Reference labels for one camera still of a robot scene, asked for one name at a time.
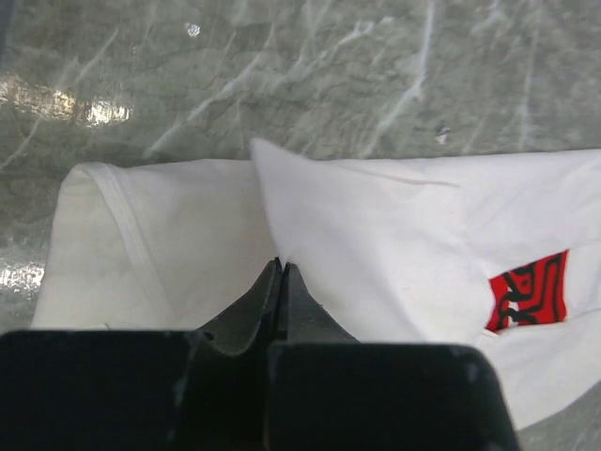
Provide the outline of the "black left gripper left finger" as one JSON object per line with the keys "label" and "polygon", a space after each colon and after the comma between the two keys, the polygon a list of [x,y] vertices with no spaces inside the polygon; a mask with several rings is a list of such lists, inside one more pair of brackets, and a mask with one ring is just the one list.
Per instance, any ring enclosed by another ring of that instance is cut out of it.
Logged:
{"label": "black left gripper left finger", "polygon": [[193,331],[1,338],[5,450],[261,450],[282,267]]}

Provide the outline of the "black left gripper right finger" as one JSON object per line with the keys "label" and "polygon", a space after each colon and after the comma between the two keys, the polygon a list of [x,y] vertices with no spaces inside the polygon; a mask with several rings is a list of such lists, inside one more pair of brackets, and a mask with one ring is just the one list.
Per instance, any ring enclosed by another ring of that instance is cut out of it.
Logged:
{"label": "black left gripper right finger", "polygon": [[457,344],[362,343],[287,265],[268,350],[269,450],[516,450],[484,355]]}

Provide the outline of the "white t shirt red print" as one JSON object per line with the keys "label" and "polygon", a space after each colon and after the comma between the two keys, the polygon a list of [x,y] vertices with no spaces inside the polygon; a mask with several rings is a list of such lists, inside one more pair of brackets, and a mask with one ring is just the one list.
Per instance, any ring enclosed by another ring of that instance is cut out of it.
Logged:
{"label": "white t shirt red print", "polygon": [[36,329],[192,329],[274,257],[362,341],[469,344],[517,428],[600,381],[600,153],[82,163],[60,188]]}

